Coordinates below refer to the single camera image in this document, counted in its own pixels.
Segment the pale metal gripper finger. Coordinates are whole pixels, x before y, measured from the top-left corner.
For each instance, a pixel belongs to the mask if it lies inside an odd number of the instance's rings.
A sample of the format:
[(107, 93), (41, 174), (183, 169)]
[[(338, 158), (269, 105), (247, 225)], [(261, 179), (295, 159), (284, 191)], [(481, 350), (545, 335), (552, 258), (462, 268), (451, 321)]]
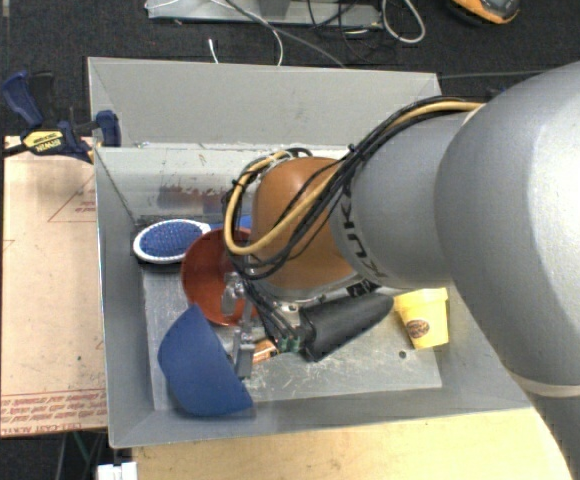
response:
[(240, 318), (245, 306), (244, 283), (236, 272), (224, 275), (224, 290), (221, 296), (221, 313), (226, 318)]
[(238, 327), (233, 334), (233, 366), (239, 379), (251, 376), (256, 344), (252, 334)]

